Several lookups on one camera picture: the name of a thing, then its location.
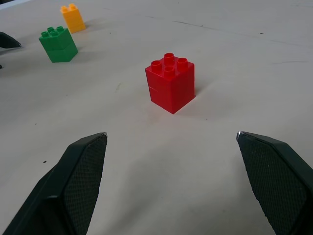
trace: textured rubber pad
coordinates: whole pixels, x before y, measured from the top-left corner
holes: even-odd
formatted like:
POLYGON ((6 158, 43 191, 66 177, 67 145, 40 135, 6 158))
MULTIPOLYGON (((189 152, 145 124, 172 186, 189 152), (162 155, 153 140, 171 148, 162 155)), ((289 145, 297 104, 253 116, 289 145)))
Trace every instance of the textured rubber pad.
POLYGON ((253 193, 272 228, 277 235, 294 234, 312 202, 307 187, 270 144, 247 135, 237 141, 253 193))
POLYGON ((64 190, 64 205, 78 235, 85 235, 93 214, 106 150, 99 138, 86 147, 64 190))

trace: green stud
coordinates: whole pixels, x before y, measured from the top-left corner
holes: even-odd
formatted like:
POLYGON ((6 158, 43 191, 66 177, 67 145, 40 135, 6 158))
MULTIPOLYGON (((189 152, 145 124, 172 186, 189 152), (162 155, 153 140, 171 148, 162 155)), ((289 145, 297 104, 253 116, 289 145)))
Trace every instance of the green stud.
POLYGON ((58 32, 55 31, 55 30, 54 30, 54 31, 51 31, 51 32, 50 32, 50 35, 51 35, 51 36, 58 36, 58 32))
POLYGON ((63 27, 62 27, 62 26, 59 26, 59 27, 57 27, 57 31, 58 31, 58 32, 63 32, 63 31, 64 31, 64 29, 63 29, 63 27))
POLYGON ((49 27, 49 28, 47 28, 47 31, 49 32, 49 33, 51 33, 51 31, 53 31, 54 30, 54 28, 53 27, 49 27))
POLYGON ((49 33, 48 32, 42 32, 41 33, 41 36, 43 37, 43 38, 47 38, 47 37, 49 37, 49 33))

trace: black object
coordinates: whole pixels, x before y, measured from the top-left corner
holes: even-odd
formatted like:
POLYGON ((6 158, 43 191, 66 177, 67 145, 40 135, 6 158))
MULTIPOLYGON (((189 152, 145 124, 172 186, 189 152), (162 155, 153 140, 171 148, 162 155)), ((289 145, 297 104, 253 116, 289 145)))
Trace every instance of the black object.
POLYGON ((237 142, 256 199, 277 235, 313 234, 313 170, 286 143, 239 132, 237 142))
POLYGON ((7 3, 7 2, 10 2, 10 1, 13 1, 13 0, 0 0, 0 4, 7 3))
POLYGON ((0 32, 0 47, 8 49, 8 48, 16 48, 16 47, 21 47, 21 44, 16 41, 14 38, 11 36, 0 32))
POLYGON ((106 146, 106 133, 71 144, 3 235, 85 235, 98 198, 106 146))

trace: lego stud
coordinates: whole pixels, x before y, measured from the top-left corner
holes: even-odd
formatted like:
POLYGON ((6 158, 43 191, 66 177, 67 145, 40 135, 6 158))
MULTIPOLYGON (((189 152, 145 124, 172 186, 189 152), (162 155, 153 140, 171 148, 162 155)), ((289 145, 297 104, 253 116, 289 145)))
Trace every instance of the lego stud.
POLYGON ((41 33, 41 36, 43 37, 43 38, 47 38, 47 37, 49 37, 49 33, 48 32, 42 32, 41 33))
POLYGON ((162 70, 162 64, 159 60, 155 60, 151 62, 151 69, 153 72, 158 72, 162 70))
POLYGON ((68 12, 67 7, 66 7, 66 6, 61 6, 61 12, 62 12, 62 13, 68 12))
POLYGON ((58 36, 58 32, 55 31, 55 30, 54 30, 54 31, 51 31, 51 32, 50 32, 50 35, 51 35, 51 36, 58 36))
POLYGON ((179 71, 186 70, 188 68, 188 61, 186 58, 179 58, 177 60, 177 69, 179 71))
POLYGON ((73 4, 73 3, 71 3, 71 4, 68 5, 68 6, 69 6, 69 8, 70 8, 71 10, 77 9, 77 7, 75 6, 75 4, 73 4))
POLYGON ((166 53, 164 55, 164 64, 165 65, 173 65, 174 64, 174 54, 173 53, 166 53))
POLYGON ((164 76, 166 77, 172 77, 175 75, 175 69, 173 66, 166 66, 164 68, 164 76))
POLYGON ((57 31, 58 31, 58 32, 63 32, 63 31, 64 31, 64 29, 63 29, 63 27, 62 27, 62 26, 59 26, 59 27, 57 27, 57 31))
POLYGON ((49 28, 47 28, 47 31, 48 31, 49 33, 51 33, 52 31, 54 31, 54 28, 53 28, 53 27, 49 27, 49 28))

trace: scratch mark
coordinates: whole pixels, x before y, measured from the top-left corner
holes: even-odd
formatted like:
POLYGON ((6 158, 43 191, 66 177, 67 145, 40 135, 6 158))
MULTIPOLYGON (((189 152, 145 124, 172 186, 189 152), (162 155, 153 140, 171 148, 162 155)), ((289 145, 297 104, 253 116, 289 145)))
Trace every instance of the scratch mark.
POLYGON ((279 64, 284 64, 284 63, 307 63, 307 60, 295 60, 295 61, 282 61, 282 62, 275 62, 272 63, 273 65, 279 65, 279 64))
POLYGON ((156 89, 154 89, 154 88, 152 88, 152 87, 149 87, 149 89, 151 89, 151 90, 154 90, 154 91, 158 92, 156 89))
POLYGON ((115 93, 117 93, 118 92, 118 90, 119 90, 119 88, 120 88, 120 86, 122 85, 122 83, 120 82, 118 85, 117 85, 117 87, 116 87, 116 89, 115 89, 115 93))
POLYGON ((182 22, 182 21, 173 21, 173 22, 181 23, 181 24, 183 23, 183 24, 187 24, 187 25, 191 25, 191 26, 200 27, 200 28, 207 28, 207 29, 212 29, 212 30, 220 31, 220 30, 217 29, 217 28, 205 27, 205 26, 203 26, 203 25, 197 25, 197 24, 192 24, 192 23, 186 23, 186 22, 182 22))
POLYGON ((144 17, 148 17, 148 18, 153 18, 153 19, 157 19, 157 17, 154 17, 154 16, 144 16, 144 17))
POLYGON ((245 37, 250 37, 250 38, 258 38, 258 37, 254 36, 254 35, 248 35, 248 34, 243 34, 243 33, 235 33, 235 32, 230 32, 230 31, 226 31, 226 30, 221 30, 221 29, 218 29, 218 28, 206 27, 204 25, 186 23, 186 22, 182 22, 182 21, 172 21, 172 22, 181 23, 181 24, 183 23, 183 24, 196 26, 196 27, 200 27, 200 28, 206 28, 206 29, 210 29, 210 30, 215 30, 215 31, 223 32, 223 33, 231 33, 231 34, 235 34, 235 35, 239 35, 239 36, 245 36, 245 37))
POLYGON ((295 4, 292 4, 291 6, 300 6, 300 7, 313 8, 313 5, 311 5, 309 3, 295 3, 295 4))
POLYGON ((269 40, 269 41, 270 42, 274 42, 274 43, 282 43, 282 44, 286 44, 286 45, 291 45, 291 46, 306 47, 306 46, 299 45, 299 44, 296 44, 296 43, 287 43, 287 42, 278 41, 278 40, 269 40))

